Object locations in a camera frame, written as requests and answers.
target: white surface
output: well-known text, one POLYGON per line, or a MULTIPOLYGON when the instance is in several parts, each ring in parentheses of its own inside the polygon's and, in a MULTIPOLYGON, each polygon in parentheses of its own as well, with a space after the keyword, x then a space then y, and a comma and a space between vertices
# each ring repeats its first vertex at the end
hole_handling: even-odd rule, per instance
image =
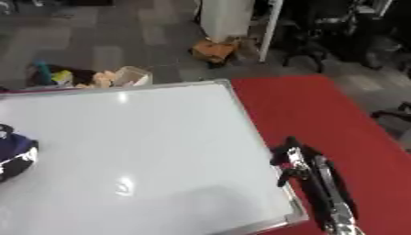
POLYGON ((247 36, 255 0, 204 0, 201 26, 214 42, 247 36))
POLYGON ((229 234, 293 212, 224 85, 7 97, 0 119, 40 143, 0 185, 2 235, 229 234))
POLYGON ((272 12, 260 48, 260 62, 265 62, 267 60, 267 53, 272 44, 272 37, 274 36, 277 27, 278 17, 283 10, 283 0, 272 0, 270 3, 272 4, 272 12))

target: black office chair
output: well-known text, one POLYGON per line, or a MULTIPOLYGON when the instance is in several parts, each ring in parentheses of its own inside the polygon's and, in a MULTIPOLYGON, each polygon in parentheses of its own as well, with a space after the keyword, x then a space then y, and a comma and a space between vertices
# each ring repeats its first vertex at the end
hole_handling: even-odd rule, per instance
POLYGON ((388 108, 371 113, 374 118, 399 144, 411 153, 411 103, 403 102, 399 107, 388 108), (384 122, 379 118, 389 117, 384 122))
POLYGON ((295 56, 308 56, 316 63, 317 72, 322 73, 328 51, 321 46, 321 38, 325 34, 352 30, 358 3, 358 0, 285 1, 284 16, 294 24, 285 36, 289 46, 283 66, 288 66, 295 56))

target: floor tile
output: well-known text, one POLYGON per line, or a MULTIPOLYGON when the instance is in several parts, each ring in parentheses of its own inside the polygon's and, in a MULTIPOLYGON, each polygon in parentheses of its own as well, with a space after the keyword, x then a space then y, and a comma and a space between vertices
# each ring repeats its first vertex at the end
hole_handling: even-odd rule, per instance
POLYGON ((177 56, 169 46, 149 46, 147 47, 149 66, 176 65, 177 56))
POLYGON ((162 27, 152 26, 152 25, 143 25, 141 27, 144 42, 147 45, 165 45, 167 44, 167 39, 162 27))
POLYGON ((174 84, 182 82, 177 67, 175 66, 156 66, 151 67, 153 81, 155 84, 174 84))
POLYGON ((215 79, 213 73, 207 69, 179 69, 179 73, 184 82, 198 82, 215 79))
POLYGON ((118 46, 96 46, 93 62, 95 71, 117 71, 124 65, 123 51, 118 46))

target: red tabletop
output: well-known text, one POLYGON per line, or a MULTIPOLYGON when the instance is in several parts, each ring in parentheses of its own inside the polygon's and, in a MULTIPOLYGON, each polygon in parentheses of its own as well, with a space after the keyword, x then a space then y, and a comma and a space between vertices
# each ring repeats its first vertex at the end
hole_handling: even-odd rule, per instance
MULTIPOLYGON (((331 81, 310 75, 231 83, 268 146, 296 136, 337 165, 357 203, 359 225, 366 234, 411 234, 410 156, 331 81)), ((309 211, 295 182, 293 188, 309 211)), ((322 232, 310 219, 262 234, 322 232)))

